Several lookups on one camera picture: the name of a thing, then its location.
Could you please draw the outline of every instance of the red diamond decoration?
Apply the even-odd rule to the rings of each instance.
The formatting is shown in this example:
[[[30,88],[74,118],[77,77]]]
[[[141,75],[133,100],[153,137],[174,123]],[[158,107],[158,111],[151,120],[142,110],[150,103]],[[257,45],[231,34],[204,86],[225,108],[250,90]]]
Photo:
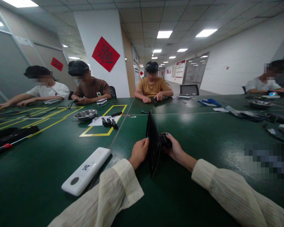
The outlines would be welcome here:
[[[111,72],[120,54],[101,36],[92,57],[107,71]]]

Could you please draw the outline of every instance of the doorway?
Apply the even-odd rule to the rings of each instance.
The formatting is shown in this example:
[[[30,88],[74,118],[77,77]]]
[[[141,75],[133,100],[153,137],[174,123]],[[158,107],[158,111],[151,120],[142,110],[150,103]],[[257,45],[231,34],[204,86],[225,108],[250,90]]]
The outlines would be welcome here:
[[[197,84],[198,88],[200,88],[208,57],[209,52],[186,62],[182,84]]]

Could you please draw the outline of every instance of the person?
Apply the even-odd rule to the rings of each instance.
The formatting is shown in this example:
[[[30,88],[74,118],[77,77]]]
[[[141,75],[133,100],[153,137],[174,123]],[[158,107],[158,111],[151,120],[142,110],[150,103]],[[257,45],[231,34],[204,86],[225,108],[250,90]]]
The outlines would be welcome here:
[[[68,73],[76,77],[80,83],[72,95],[72,100],[78,100],[78,104],[85,105],[104,98],[111,99],[108,84],[95,78],[84,61],[71,61],[68,64]]]
[[[252,189],[245,178],[227,169],[185,153],[179,142],[165,133],[172,148],[165,152],[192,173],[191,179],[242,226],[284,226],[284,209]],[[144,195],[135,170],[145,160],[149,138],[136,142],[132,155],[100,175],[100,182],[67,207],[50,224],[53,226],[111,226],[116,215]]]
[[[251,94],[266,94],[268,90],[284,92],[284,88],[275,82],[275,77],[281,73],[284,73],[284,59],[271,62],[261,76],[247,82],[245,89]]]
[[[150,103],[149,97],[157,98],[158,101],[165,97],[174,95],[172,89],[165,80],[158,77],[159,66],[157,62],[148,62],[146,64],[147,78],[141,79],[135,91],[135,97],[143,100],[144,103]]]
[[[36,79],[41,86],[35,86],[26,93],[16,95],[5,103],[0,104],[0,110],[13,104],[26,106],[33,102],[42,102],[51,99],[68,100],[69,89],[66,85],[54,81],[52,72],[43,66],[29,66],[24,75]]]

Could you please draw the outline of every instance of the ceiling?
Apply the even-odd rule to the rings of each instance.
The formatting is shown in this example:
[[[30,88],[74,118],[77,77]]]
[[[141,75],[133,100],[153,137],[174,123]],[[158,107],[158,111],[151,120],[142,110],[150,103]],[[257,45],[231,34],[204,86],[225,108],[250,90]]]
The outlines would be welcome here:
[[[72,11],[118,9],[120,21],[133,43],[140,64],[178,62],[198,51],[255,26],[284,11],[284,0],[33,0],[40,7],[5,6],[60,35],[68,56],[87,60]],[[206,38],[195,36],[203,29],[218,29]],[[158,31],[173,31],[157,39]]]

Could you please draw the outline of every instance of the floor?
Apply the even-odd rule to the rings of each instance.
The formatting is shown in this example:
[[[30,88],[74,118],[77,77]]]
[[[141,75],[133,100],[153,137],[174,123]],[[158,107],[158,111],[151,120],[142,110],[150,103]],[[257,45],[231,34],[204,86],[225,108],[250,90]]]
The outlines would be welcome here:
[[[166,82],[173,88],[174,96],[177,96],[180,94],[180,84],[177,84],[171,81],[166,81]],[[218,94],[199,89],[199,95],[218,95]]]

